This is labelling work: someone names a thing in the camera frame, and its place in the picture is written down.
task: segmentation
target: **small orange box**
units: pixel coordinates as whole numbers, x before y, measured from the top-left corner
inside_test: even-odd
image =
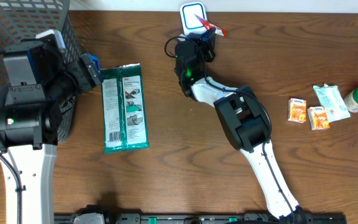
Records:
[[[306,100],[288,100],[288,120],[304,123],[306,121]]]
[[[325,107],[309,107],[308,114],[312,130],[324,130],[329,128],[329,122]]]

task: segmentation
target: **green and white packet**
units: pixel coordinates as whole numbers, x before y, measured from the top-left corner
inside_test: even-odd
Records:
[[[317,94],[321,106],[326,108],[328,122],[338,121],[340,119],[350,118],[345,102],[341,97],[338,86],[329,86],[324,84],[323,87],[314,85],[314,91]]]
[[[140,64],[101,70],[104,153],[149,146]]]

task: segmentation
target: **red and white wrapper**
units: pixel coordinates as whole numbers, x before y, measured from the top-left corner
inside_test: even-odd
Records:
[[[197,17],[197,19],[203,24],[203,26],[205,27],[206,30],[210,30],[210,29],[212,29],[213,27],[215,27],[215,28],[216,28],[215,34],[222,35],[222,36],[226,37],[226,30],[217,27],[216,25],[214,25],[214,24],[208,22],[207,20],[201,18],[200,16],[197,16],[196,14],[194,14],[194,15],[195,15],[195,16]]]

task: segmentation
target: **gray plastic basket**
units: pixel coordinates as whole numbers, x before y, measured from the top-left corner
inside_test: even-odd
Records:
[[[66,45],[65,62],[76,60],[81,49],[70,20],[67,16],[70,0],[10,0],[0,1],[0,50],[5,46],[17,44],[21,39],[34,38],[35,35],[49,29],[56,29],[62,33]],[[6,87],[9,79],[4,68],[2,55],[0,55],[0,107],[3,106]],[[66,108],[75,106],[75,101]],[[70,132],[74,109],[65,113],[58,136],[59,141],[64,140]]]

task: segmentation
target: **wooden table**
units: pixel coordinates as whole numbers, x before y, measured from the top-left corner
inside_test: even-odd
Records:
[[[277,162],[300,205],[358,223],[358,113],[312,131],[287,121],[288,99],[319,105],[313,85],[358,86],[358,15],[209,13],[216,38],[211,76],[250,85],[273,123]],[[267,210],[249,163],[226,140],[216,112],[183,96],[163,45],[181,34],[177,12],[70,12],[82,47],[103,68],[141,63],[150,148],[103,154],[101,89],[80,96],[71,136],[59,145],[56,213],[98,203],[114,212],[244,213]],[[5,221],[0,165],[0,223]]]

